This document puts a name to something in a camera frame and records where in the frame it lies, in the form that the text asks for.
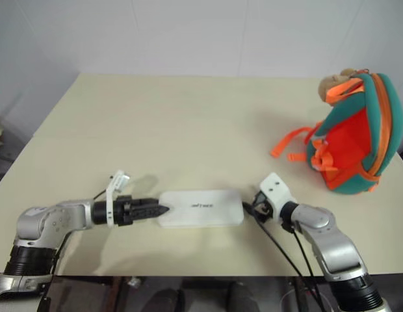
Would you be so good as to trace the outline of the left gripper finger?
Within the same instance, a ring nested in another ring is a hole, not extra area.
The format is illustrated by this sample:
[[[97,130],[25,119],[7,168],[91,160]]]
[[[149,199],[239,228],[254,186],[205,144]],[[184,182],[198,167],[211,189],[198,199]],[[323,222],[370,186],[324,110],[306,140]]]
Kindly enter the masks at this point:
[[[157,198],[141,198],[135,199],[135,209],[152,209],[159,206]]]
[[[145,220],[149,218],[157,218],[170,209],[162,205],[150,205],[148,207],[141,207],[135,209],[135,220]]]

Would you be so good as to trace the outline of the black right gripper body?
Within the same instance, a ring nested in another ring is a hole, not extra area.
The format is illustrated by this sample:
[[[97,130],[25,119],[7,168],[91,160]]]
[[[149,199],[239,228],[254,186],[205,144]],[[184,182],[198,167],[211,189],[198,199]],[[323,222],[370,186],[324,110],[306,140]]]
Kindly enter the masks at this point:
[[[273,219],[273,208],[262,192],[258,192],[253,199],[252,216],[259,224]]]

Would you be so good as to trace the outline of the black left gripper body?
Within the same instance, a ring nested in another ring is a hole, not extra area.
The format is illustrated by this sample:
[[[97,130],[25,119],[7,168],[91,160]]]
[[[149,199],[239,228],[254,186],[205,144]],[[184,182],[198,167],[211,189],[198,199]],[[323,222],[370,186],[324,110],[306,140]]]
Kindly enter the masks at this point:
[[[133,224],[131,216],[132,195],[121,195],[115,200],[115,224],[118,226],[128,226]]]

